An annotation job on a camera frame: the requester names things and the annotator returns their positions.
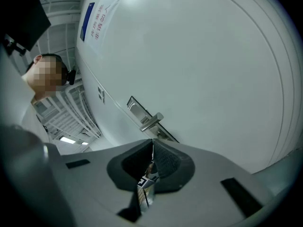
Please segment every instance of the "ear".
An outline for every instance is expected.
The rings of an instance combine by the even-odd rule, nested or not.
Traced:
[[[37,55],[35,58],[34,58],[34,64],[37,64],[38,61],[40,61],[42,59],[42,55]]]

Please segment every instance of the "hair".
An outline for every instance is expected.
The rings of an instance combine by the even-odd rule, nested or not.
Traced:
[[[42,57],[44,56],[54,56],[56,58],[56,61],[61,62],[61,74],[64,75],[64,79],[62,79],[62,86],[65,85],[66,81],[67,81],[67,75],[68,75],[68,70],[66,65],[63,63],[62,58],[60,55],[56,55],[56,54],[51,54],[51,53],[46,53],[46,54],[41,54]],[[31,67],[34,64],[34,60],[28,65],[26,72],[29,71],[29,69],[31,69]]]

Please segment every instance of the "ceiling light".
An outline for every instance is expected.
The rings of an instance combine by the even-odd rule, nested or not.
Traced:
[[[76,142],[76,141],[71,140],[71,139],[69,139],[69,138],[66,138],[66,137],[64,137],[64,136],[62,136],[62,137],[60,138],[60,140],[63,141],[63,142],[70,143],[70,144],[73,144],[73,143]]]

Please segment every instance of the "metal handle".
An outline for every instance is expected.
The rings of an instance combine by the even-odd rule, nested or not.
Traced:
[[[156,123],[158,123],[160,120],[162,120],[164,117],[161,113],[156,113],[155,116],[153,116],[149,121],[147,121],[145,124],[143,124],[140,127],[140,130],[142,132],[150,129],[151,127],[155,126]]]

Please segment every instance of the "door handle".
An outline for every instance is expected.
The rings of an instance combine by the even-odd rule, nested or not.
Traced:
[[[144,132],[144,131],[150,129],[151,127],[155,126],[163,118],[164,118],[164,116],[161,113],[156,113],[155,116],[153,116],[149,121],[147,121],[140,127],[140,130],[142,132]]]

